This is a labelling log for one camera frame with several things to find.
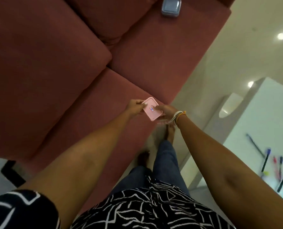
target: black and white patterned shirt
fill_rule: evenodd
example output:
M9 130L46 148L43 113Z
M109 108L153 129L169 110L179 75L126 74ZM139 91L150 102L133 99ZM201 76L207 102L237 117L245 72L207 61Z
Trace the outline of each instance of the black and white patterned shirt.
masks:
M178 187L149 180L149 188L121 191L80 215L72 229L85 228L233 228L216 212ZM0 229L60 228L54 204L34 191L0 196Z

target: bare foot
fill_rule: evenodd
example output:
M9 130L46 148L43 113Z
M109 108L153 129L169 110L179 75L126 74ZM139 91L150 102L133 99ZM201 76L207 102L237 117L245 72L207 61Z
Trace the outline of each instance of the bare foot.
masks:
M149 156L150 156L149 151L144 151L141 154L139 154L137 157L137 165L147 167Z
M166 127L167 127L167 131L166 131L165 139L168 140L171 144L173 144L174 133L175 133L174 124L166 125Z

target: pink lid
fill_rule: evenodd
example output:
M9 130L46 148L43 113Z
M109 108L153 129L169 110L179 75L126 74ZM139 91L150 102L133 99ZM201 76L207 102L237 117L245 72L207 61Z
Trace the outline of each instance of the pink lid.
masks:
M151 121L154 121L163 114L162 111L158 111L153 108L158 105L158 103L155 101L153 97L149 97L143 103L147 103L147 106L143 110Z

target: orange thread bracelet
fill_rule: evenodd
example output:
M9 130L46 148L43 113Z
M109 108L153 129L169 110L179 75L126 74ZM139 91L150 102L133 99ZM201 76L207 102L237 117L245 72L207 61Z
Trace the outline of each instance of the orange thread bracelet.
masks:
M177 117L177 119L176 119L176 121L175 121L175 124L176 124L176 125L178 125L178 119L179 119L180 115L185 115L185 116L187 116L187 115L186 115L186 111L184 111L184 112L182 112L182 113L180 113L180 114L178 115L178 117Z

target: blue jeans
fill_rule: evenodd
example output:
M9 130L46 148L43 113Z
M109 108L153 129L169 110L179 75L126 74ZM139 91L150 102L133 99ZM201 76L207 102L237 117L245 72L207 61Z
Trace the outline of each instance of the blue jeans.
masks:
M112 190L110 195L134 188L149 187L147 176L159 181L179 187L185 194L189 195L186 184L181 176L177 156L172 144L164 140L160 143L156 159L151 169L144 166L137 166L122 179Z

